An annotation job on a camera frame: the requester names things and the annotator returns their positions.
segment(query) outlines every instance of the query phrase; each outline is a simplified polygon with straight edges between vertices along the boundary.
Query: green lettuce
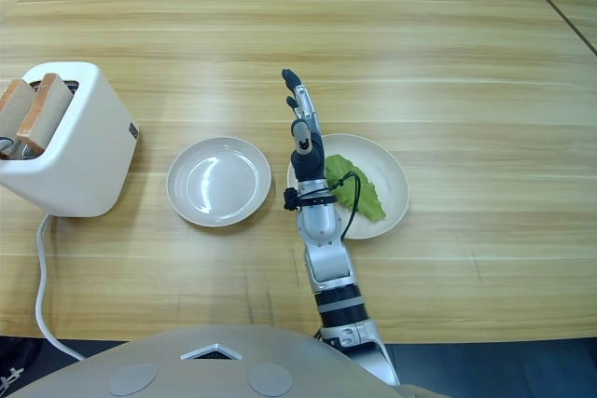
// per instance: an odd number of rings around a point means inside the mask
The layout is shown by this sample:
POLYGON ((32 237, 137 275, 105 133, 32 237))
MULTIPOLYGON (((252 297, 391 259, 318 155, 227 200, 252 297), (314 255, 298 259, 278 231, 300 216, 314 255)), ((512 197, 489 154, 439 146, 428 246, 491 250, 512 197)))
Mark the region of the green lettuce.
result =
MULTIPOLYGON (((353 163, 336 154, 326 158, 326 179, 328 185, 336 184, 347 172, 355 172, 361 179, 361 196, 358 201, 358 212, 363 214, 369 221, 376 222, 385 218, 385 212, 382 208, 375 185, 372 184, 366 175, 353 163)), ((344 181, 343 186, 339 186, 332 194, 338 200, 340 205, 349 209, 354 204, 354 178, 344 181)))

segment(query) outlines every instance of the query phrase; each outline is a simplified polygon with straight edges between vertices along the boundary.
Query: robotic hand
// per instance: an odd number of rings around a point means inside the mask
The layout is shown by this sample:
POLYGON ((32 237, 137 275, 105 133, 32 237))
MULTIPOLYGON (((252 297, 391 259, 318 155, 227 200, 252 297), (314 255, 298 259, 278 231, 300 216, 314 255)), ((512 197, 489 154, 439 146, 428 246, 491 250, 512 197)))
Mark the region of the robotic hand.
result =
POLYGON ((294 95, 286 102, 297 117, 291 127, 296 146, 291 161, 298 191, 285 191, 285 208, 299 209, 297 227, 305 240, 307 272, 322 322, 318 335, 375 377, 395 386, 396 371, 377 325, 367 314, 342 241, 344 226, 327 185, 324 144, 311 97, 291 70, 284 69, 282 77, 294 95))

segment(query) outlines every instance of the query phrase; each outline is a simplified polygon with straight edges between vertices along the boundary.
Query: bread slice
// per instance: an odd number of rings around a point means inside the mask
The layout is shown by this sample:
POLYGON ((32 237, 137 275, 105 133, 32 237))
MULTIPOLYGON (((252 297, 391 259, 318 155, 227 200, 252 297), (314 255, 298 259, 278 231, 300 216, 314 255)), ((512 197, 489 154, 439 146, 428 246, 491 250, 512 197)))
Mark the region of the bread slice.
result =
POLYGON ((0 151, 0 158, 20 158, 17 131, 34 102, 35 91, 22 79, 13 79, 0 98, 0 137, 7 137, 13 144, 0 151))
POLYGON ((17 136, 42 154, 72 99, 72 92, 57 74, 45 74, 17 136))

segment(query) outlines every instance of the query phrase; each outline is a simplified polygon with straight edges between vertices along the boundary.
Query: toaster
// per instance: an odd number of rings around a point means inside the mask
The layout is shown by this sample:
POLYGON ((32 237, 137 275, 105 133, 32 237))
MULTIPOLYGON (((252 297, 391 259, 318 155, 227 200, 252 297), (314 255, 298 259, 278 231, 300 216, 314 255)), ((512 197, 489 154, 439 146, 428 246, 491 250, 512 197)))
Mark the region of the toaster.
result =
POLYGON ((0 160, 0 185, 56 216, 104 214, 118 200, 139 126, 98 66, 47 62, 22 79, 35 86, 47 73, 58 74, 73 99, 43 154, 0 160))

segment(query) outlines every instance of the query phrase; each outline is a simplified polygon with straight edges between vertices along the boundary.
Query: dark floor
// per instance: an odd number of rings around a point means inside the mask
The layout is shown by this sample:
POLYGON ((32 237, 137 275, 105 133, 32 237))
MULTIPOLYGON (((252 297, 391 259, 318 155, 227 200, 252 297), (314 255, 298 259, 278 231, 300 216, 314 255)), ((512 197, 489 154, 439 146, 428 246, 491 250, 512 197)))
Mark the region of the dark floor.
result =
MULTIPOLYGON (((68 341, 86 356, 118 342, 68 341)), ((597 397, 597 339, 495 344, 392 345, 404 383, 454 398, 597 397)), ((39 357, 10 391, 72 360, 44 342, 39 357)))
MULTIPOLYGON (((84 356, 119 342, 71 340, 84 356)), ((597 338, 493 344, 388 346, 405 384, 454 398, 591 398, 597 396, 597 338)), ((11 392, 73 363, 44 341, 39 357, 11 392)))

